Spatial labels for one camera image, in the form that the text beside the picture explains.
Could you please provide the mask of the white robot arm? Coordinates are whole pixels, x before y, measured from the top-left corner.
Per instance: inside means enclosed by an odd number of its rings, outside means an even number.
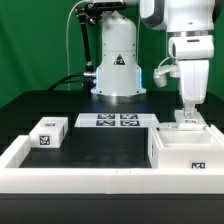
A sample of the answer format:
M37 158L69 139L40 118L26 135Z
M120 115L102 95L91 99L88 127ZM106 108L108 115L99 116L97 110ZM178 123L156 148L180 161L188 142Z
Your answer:
M164 30L171 65L154 70L156 84L167 84L167 75L179 79L183 114L194 115L194 108L205 100L209 59L214 56L213 36L209 33L221 14L223 0L85 0L85 12L92 21L102 22L102 62L97 68L96 96L117 100L144 94L137 65L137 30L120 12L137 5L140 20L150 29Z

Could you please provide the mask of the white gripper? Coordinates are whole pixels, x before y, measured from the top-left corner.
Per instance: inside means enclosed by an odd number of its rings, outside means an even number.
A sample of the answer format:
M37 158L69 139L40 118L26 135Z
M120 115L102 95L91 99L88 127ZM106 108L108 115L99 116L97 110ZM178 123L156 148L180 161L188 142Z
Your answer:
M214 56L213 36L171 37L168 52L180 72L184 116L193 118L194 104L202 104L206 95L209 59Z

